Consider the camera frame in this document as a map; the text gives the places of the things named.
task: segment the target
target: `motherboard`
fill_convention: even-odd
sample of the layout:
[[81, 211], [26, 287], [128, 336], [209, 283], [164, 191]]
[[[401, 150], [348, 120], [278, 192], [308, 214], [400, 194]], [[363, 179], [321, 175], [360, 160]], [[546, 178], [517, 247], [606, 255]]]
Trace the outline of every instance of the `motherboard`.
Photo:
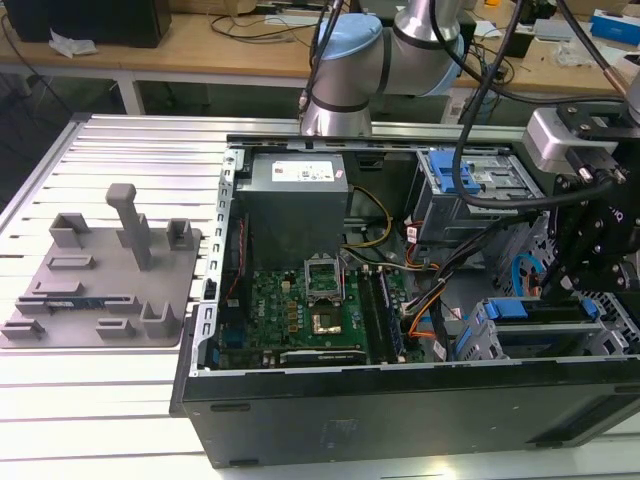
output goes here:
[[220, 368], [397, 362], [401, 273], [337, 271], [254, 272], [250, 320], [244, 332], [223, 330]]

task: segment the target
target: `black box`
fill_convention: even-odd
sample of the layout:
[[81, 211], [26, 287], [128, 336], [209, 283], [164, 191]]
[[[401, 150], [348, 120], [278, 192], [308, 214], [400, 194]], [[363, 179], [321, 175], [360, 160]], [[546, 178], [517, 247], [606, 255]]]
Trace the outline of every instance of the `black box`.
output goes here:
[[169, 0], [5, 0], [24, 42], [47, 42], [49, 30], [75, 40], [155, 48], [171, 25]]

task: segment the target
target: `wooden desk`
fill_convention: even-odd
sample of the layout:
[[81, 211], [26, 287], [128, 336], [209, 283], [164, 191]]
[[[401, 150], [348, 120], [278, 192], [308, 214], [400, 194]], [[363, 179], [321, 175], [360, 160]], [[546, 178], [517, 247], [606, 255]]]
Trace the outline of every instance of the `wooden desk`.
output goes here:
[[[498, 8], [479, 5], [475, 12], [498, 27], [504, 27], [511, 16], [512, 6], [510, 2], [503, 2]], [[250, 23], [255, 18], [243, 18], [239, 23]], [[230, 26], [228, 22], [221, 21], [219, 26], [227, 28]], [[283, 28], [261, 23], [236, 28], [233, 32], [248, 35]], [[308, 28], [298, 30], [296, 34], [309, 43], [312, 32], [313, 28]], [[309, 74], [308, 48], [302, 43], [292, 39], [288, 43], [256, 45], [232, 40], [212, 32], [205, 15], [174, 15], [169, 33], [156, 49], [98, 45], [98, 54], [73, 59], [59, 55], [46, 44], [20, 42], [15, 32], [10, 32], [10, 35], [20, 52], [42, 75], [117, 81], [126, 111], [134, 115], [144, 113], [136, 83], [140, 80], [298, 88], [305, 84]], [[495, 49], [500, 40], [485, 39], [483, 43]], [[553, 44], [534, 40], [525, 59], [511, 60], [516, 67], [516, 75], [509, 88], [536, 94], [613, 93], [597, 68], [554, 65], [551, 60], [553, 48]], [[30, 73], [5, 38], [0, 39], [0, 71]], [[453, 90], [459, 99], [463, 99], [475, 86], [472, 78], [463, 75]]]

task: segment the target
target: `table leg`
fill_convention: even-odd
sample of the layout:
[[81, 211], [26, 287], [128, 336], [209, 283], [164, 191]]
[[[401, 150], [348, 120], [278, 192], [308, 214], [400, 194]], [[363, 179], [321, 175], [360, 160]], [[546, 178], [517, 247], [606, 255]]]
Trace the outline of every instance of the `table leg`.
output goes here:
[[145, 115], [138, 82], [133, 79], [133, 76], [118, 78], [117, 82], [127, 115]]
[[473, 89], [471, 88], [452, 88], [449, 90], [449, 100], [444, 107], [444, 113], [442, 114], [440, 123], [458, 123], [462, 110], [464, 109], [464, 104], [472, 94]]

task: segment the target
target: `red wire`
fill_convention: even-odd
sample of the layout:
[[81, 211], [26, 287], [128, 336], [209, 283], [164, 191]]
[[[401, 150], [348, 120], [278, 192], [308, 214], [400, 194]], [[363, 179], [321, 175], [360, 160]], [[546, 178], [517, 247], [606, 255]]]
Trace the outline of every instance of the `red wire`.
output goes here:
[[236, 285], [240, 280], [240, 276], [242, 275], [242, 268], [244, 267], [244, 252], [242, 251], [243, 244], [244, 244], [243, 240], [244, 240], [244, 220], [240, 220], [240, 238], [238, 242], [240, 245], [240, 266], [238, 267], [238, 274], [236, 275], [236, 278], [233, 280], [233, 283], [231, 284], [231, 288], [229, 289], [229, 292], [227, 293], [227, 296], [224, 299], [224, 303], [227, 303], [227, 301], [229, 300], [229, 297], [233, 293], [233, 290], [236, 288]]

